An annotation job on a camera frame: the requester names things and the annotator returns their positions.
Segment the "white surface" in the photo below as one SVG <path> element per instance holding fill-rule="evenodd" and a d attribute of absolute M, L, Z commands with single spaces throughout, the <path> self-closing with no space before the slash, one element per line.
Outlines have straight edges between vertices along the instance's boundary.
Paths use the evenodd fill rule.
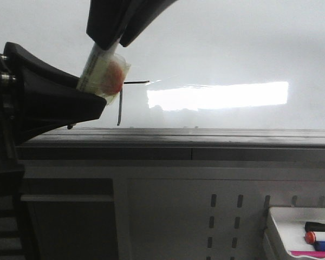
<path fill-rule="evenodd" d="M 269 211 L 268 230 L 269 237 L 279 255 L 284 259 L 296 259 L 288 251 L 314 251 L 312 245 L 304 240 L 304 225 L 306 222 L 325 223 L 324 208 L 303 207 L 272 207 Z M 278 241 L 281 241 L 285 252 L 280 250 Z M 300 259 L 319 259 L 314 257 L 303 257 Z"/>
<path fill-rule="evenodd" d="M 16 42 L 79 76 L 93 45 L 89 3 L 0 0 L 0 51 Z M 179 0 L 118 53 L 132 64 L 127 80 L 152 81 L 125 86 L 121 127 L 325 129 L 325 0 Z M 247 99 L 251 86 L 272 82 L 289 84 L 286 103 Z M 231 85 L 248 91 L 239 88 L 238 99 L 206 91 L 201 105 L 183 91 Z M 171 89 L 182 89 L 173 102 L 182 110 L 164 109 Z M 156 90 L 167 94 L 149 105 L 147 91 Z M 118 100 L 78 127 L 116 127 L 117 112 Z"/>

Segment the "black marker cap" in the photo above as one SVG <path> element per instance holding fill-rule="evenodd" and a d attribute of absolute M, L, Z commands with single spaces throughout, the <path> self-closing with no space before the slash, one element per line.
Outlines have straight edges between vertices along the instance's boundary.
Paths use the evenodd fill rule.
<path fill-rule="evenodd" d="M 309 231 L 325 232 L 325 224 L 318 223 L 318 222 L 306 222 L 304 229 L 306 232 Z"/>

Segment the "dark panel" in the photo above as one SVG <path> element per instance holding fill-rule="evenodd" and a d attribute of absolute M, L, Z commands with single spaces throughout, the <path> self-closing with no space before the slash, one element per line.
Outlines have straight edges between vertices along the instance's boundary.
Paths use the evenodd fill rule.
<path fill-rule="evenodd" d="M 12 203 L 16 214 L 21 246 L 26 260 L 41 259 L 36 232 L 30 218 L 28 204 L 21 201 L 20 194 L 13 196 Z"/>
<path fill-rule="evenodd" d="M 0 250 L 0 256 L 23 256 L 23 250 L 19 249 L 9 249 L 9 250 Z"/>
<path fill-rule="evenodd" d="M 192 159 L 220 161 L 325 161 L 325 149 L 193 148 Z"/>
<path fill-rule="evenodd" d="M 0 210 L 0 218 L 12 218 L 15 216 L 13 210 Z"/>
<path fill-rule="evenodd" d="M 20 147 L 22 160 L 191 160 L 190 148 Z"/>
<path fill-rule="evenodd" d="M 34 203 L 44 260 L 117 260 L 113 203 Z"/>
<path fill-rule="evenodd" d="M 32 194 L 113 195 L 111 179 L 29 179 Z"/>
<path fill-rule="evenodd" d="M 0 197 L 0 211 L 5 211 L 5 210 L 13 210 L 11 196 Z"/>
<path fill-rule="evenodd" d="M 23 174 L 24 172 L 0 173 L 0 197 L 17 193 Z"/>

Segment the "white plastic tray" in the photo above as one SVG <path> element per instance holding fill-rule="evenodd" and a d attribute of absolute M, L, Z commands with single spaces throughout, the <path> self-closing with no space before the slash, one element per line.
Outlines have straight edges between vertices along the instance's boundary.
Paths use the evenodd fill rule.
<path fill-rule="evenodd" d="M 281 260 L 325 259 L 311 256 L 293 256 L 290 253 L 290 251 L 314 251 L 313 246 L 304 241 L 304 225 L 307 221 L 325 223 L 325 209 L 306 207 L 270 208 L 264 238 L 266 254 L 271 255 L 270 258 L 275 256 Z"/>

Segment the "metal bolt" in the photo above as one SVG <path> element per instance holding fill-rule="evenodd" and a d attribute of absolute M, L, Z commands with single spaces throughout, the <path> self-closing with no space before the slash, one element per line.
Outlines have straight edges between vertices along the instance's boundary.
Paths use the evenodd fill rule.
<path fill-rule="evenodd" d="M 7 61 L 9 58 L 3 54 L 0 54 L 0 57 L 3 61 Z"/>
<path fill-rule="evenodd" d="M 15 75 L 11 75 L 7 72 L 0 71 L 0 83 L 2 86 L 6 87 L 16 82 L 17 82 L 17 78 Z"/>

